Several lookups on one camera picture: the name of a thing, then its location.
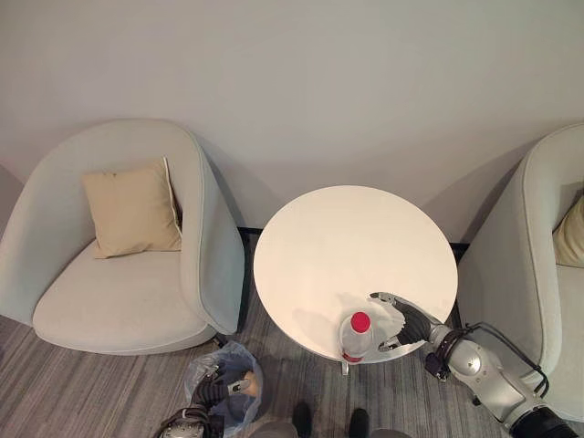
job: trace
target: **shoe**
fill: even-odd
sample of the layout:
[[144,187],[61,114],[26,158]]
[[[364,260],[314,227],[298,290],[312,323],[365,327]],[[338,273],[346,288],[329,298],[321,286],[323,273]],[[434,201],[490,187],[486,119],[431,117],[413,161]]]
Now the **shoe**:
[[367,438],[369,436],[369,415],[358,408],[350,416],[349,438]]
[[312,413],[305,402],[301,401],[294,407],[292,424],[296,427],[298,438],[308,438],[312,433]]

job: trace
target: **round table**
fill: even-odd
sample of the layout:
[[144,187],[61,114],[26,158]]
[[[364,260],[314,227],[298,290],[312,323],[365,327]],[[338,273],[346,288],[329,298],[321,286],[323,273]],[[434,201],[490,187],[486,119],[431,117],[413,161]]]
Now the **round table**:
[[403,316],[370,293],[404,297],[444,322],[457,286],[453,252],[432,219],[399,196],[352,185],[303,194],[278,211],[257,243],[254,276],[274,322],[325,358],[342,361],[340,323],[367,312],[375,348],[366,363],[396,359],[423,344],[377,351],[400,331]]

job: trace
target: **beige pillow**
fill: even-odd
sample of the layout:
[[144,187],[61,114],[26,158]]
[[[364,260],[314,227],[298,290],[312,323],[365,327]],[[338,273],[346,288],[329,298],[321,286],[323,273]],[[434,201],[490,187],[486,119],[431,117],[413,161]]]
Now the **beige pillow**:
[[554,232],[554,249],[558,265],[584,267],[584,196]]
[[88,173],[83,185],[95,224],[96,258],[181,249],[165,158],[133,171]]

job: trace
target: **bottle label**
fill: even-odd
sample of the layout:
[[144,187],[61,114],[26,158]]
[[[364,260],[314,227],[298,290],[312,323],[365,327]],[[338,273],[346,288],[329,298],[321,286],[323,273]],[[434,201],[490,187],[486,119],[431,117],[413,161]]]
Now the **bottle label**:
[[357,363],[357,362],[361,362],[363,360],[363,358],[352,358],[344,351],[343,351],[343,359],[346,360],[347,362],[351,362],[351,363]]

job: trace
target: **light gray armchair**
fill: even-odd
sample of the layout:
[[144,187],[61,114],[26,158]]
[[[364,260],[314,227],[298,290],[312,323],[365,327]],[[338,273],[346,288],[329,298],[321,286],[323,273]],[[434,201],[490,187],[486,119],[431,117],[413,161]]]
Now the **light gray armchair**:
[[[92,257],[85,172],[165,156],[182,251]],[[115,120],[68,139],[30,176],[0,245],[0,314],[63,347],[133,355],[237,328],[244,249],[194,137],[162,120]]]
[[[489,322],[547,373],[546,401],[584,421],[584,269],[557,266],[552,231],[584,187],[584,123],[554,132],[525,157],[459,265],[463,323]],[[498,342],[506,367],[539,377]]]

